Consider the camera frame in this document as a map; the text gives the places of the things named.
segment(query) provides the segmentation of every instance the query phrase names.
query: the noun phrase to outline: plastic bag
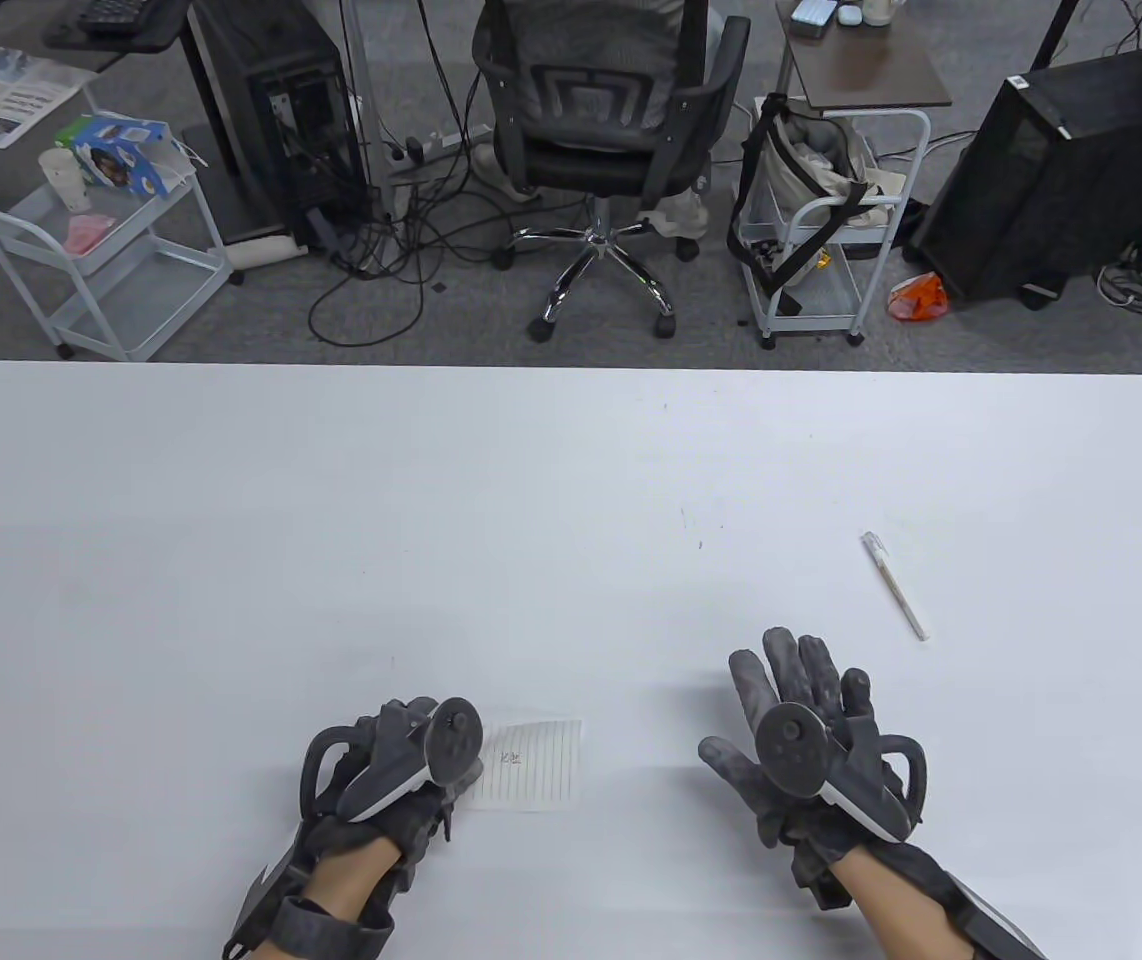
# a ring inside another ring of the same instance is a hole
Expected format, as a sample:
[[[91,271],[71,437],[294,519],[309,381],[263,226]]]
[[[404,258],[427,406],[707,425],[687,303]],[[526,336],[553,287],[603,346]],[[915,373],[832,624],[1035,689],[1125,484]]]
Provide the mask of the plastic bag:
[[[75,257],[90,253],[95,244],[103,241],[118,223],[104,213],[80,213],[69,218],[69,239],[64,241],[64,250]]]
[[[949,295],[938,274],[922,274],[896,283],[887,298],[895,320],[935,320],[949,312]]]

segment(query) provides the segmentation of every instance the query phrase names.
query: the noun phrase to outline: forearm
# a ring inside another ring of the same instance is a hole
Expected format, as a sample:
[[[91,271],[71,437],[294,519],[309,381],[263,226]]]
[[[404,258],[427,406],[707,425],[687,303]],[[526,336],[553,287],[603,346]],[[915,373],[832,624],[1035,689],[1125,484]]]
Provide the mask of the forearm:
[[[385,873],[397,864],[401,852],[393,841],[380,837],[360,850],[347,852],[321,860],[303,896],[312,900],[335,919],[355,923],[371,892]],[[273,943],[265,941],[256,947],[251,960],[293,960]]]
[[[887,960],[972,960],[975,954],[940,904],[864,847],[833,864],[833,876],[864,914]]]

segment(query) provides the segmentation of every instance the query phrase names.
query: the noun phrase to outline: orange bag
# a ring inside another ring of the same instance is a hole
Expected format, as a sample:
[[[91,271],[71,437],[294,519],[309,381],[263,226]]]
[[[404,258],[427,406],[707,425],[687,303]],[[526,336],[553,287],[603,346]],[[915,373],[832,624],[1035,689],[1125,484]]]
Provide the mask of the orange bag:
[[[935,320],[949,312],[949,295],[938,274],[912,276],[891,288],[887,312],[895,320]]]

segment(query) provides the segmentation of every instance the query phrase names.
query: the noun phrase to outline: cup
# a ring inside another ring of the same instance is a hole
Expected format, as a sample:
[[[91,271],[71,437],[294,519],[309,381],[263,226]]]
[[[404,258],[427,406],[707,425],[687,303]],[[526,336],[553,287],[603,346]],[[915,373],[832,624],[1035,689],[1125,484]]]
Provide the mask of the cup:
[[[46,174],[46,181],[51,184],[56,196],[59,196],[70,212],[81,213],[91,209],[91,200],[87,196],[87,184],[82,179],[82,168],[78,164],[72,150],[53,147],[42,151],[37,162]]]
[[[904,6],[904,0],[860,0],[864,23],[871,27],[886,27],[901,6]]]

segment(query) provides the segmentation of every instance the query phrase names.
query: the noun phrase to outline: small box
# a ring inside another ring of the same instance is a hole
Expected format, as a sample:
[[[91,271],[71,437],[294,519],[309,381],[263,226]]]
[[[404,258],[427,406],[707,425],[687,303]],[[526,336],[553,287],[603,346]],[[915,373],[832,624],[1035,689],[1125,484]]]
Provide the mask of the small box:
[[[789,18],[789,32],[795,37],[806,37],[819,40],[833,23],[833,10],[837,9],[837,0],[801,0],[795,6]]]
[[[55,142],[73,151],[91,183],[145,200],[167,196],[193,174],[188,154],[161,120],[83,116],[56,134]]]

